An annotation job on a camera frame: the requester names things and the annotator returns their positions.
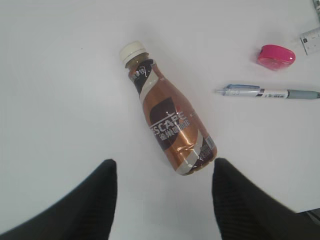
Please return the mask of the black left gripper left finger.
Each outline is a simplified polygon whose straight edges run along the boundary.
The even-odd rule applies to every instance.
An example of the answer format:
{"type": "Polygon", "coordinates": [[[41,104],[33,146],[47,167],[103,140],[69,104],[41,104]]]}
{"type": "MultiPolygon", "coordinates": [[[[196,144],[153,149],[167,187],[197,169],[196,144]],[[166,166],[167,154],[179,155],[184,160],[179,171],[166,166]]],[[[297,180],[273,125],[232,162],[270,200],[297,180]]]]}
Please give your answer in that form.
{"type": "Polygon", "coordinates": [[[2,240],[107,240],[117,204],[117,163],[103,161],[81,184],[2,240]]]}

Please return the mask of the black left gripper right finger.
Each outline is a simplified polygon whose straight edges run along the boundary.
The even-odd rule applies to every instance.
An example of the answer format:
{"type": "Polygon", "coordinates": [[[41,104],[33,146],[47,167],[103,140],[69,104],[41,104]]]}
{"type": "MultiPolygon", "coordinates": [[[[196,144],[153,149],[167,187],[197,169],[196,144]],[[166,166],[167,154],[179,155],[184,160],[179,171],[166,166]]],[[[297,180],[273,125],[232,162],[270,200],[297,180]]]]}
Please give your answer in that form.
{"type": "Polygon", "coordinates": [[[320,226],[247,179],[227,159],[214,161],[212,202],[224,240],[318,240],[320,226]]]}

